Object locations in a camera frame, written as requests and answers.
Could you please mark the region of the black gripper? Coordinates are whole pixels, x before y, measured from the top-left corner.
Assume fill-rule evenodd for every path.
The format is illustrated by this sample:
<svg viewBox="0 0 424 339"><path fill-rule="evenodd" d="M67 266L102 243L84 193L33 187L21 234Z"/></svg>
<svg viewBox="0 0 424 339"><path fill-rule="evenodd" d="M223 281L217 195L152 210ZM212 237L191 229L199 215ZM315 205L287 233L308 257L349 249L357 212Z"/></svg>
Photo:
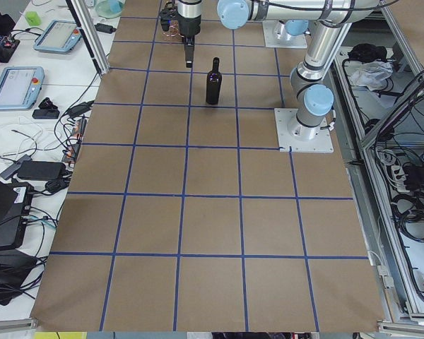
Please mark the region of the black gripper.
<svg viewBox="0 0 424 339"><path fill-rule="evenodd" d="M179 33L183 37L185 64L187 68L191 68L194 63L194 36L201 31L201 16L185 18L179 15L178 25Z"/></svg>

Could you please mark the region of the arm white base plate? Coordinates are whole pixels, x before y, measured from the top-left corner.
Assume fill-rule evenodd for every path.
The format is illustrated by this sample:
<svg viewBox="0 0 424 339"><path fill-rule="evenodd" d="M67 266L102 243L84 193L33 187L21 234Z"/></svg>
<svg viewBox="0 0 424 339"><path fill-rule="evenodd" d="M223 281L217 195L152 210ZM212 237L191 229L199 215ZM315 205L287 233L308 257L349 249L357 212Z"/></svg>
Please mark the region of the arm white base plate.
<svg viewBox="0 0 424 339"><path fill-rule="evenodd" d="M262 23L265 47L306 49L308 20L268 20Z"/></svg>
<svg viewBox="0 0 424 339"><path fill-rule="evenodd" d="M278 149L291 153L333 153L331 132L323 117L316 127L303 126L297 120L298 109L275 108Z"/></svg>

